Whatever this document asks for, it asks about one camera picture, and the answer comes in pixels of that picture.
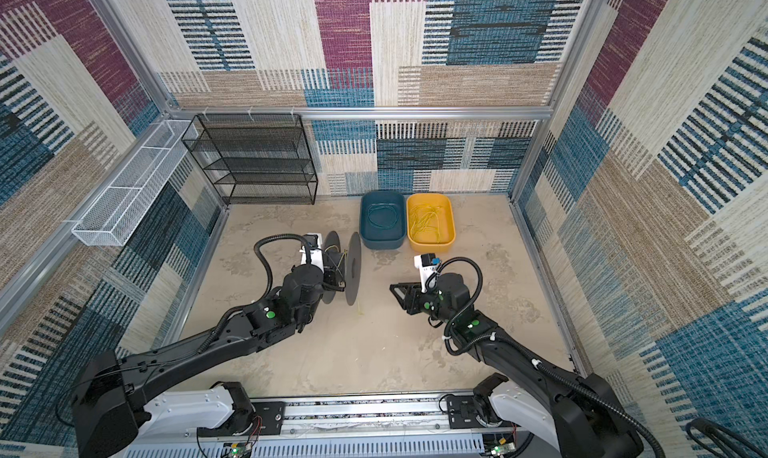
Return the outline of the dark grey spool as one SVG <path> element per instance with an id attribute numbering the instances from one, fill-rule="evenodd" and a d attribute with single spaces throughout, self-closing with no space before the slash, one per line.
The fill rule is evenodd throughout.
<path id="1" fill-rule="evenodd" d="M 348 247 L 341 246 L 339 235 L 331 231 L 322 245 L 325 285 L 337 293 L 343 293 L 349 306 L 356 303 L 362 265 L 362 245 L 357 232 L 353 233 Z"/>

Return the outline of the yellow plastic bin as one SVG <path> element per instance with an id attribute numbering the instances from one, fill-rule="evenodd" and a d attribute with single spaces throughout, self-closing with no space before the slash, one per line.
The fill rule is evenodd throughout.
<path id="1" fill-rule="evenodd" d="M 407 237 L 417 254 L 447 253 L 456 240 L 451 200 L 442 194 L 413 194 L 406 200 Z"/>

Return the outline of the teal plastic bin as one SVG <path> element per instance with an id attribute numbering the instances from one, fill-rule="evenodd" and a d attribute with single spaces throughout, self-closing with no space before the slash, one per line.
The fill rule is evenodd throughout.
<path id="1" fill-rule="evenodd" d="M 359 234 L 366 248 L 396 250 L 407 235 L 405 196 L 392 191 L 372 191 L 361 198 Z"/>

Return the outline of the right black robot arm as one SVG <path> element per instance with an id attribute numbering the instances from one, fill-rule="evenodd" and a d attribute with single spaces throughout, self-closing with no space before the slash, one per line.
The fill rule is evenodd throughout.
<path id="1" fill-rule="evenodd" d="M 389 286 L 401 308 L 410 315 L 425 313 L 432 327 L 441 326 L 449 355 L 468 354 L 531 395 L 552 419 L 554 445 L 563 457 L 637 457 L 645 445 L 656 457 L 665 455 L 605 379 L 556 366 L 475 309 L 484 282 L 475 261 L 454 257 L 419 272 L 418 283 Z"/>

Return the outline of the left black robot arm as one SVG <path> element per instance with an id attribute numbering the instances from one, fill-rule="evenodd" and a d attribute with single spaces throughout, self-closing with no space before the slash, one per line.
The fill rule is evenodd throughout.
<path id="1" fill-rule="evenodd" d="M 94 356 L 64 393 L 81 457 L 110 457 L 128 447 L 150 422 L 150 401 L 177 384 L 227 361 L 255 354 L 302 333 L 326 293 L 342 292 L 347 255 L 339 245 L 318 245 L 294 235 L 305 261 L 255 302 L 227 310 L 217 324 L 165 347 L 119 358 Z"/>

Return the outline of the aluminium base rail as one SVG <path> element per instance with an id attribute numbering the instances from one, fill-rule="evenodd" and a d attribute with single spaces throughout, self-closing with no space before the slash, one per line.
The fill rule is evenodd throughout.
<path id="1" fill-rule="evenodd" d="M 438 408 L 445 394 L 472 390 L 336 396 L 256 398 L 253 404 L 285 406 L 277 434 L 252 441 L 202 437 L 200 425 L 218 425 L 225 404 L 219 388 L 166 394 L 150 408 L 159 422 L 142 431 L 122 457 L 561 457 L 552 419 L 521 387 L 505 382 L 490 396 L 503 423 L 496 428 L 451 429 Z"/>

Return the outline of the white mesh wall basket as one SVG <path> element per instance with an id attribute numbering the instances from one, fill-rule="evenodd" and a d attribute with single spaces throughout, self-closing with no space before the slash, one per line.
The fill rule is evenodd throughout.
<path id="1" fill-rule="evenodd" d="M 129 241 L 186 154 L 188 126 L 167 120 L 150 133 L 74 225 L 72 234 L 83 245 L 122 247 Z"/>

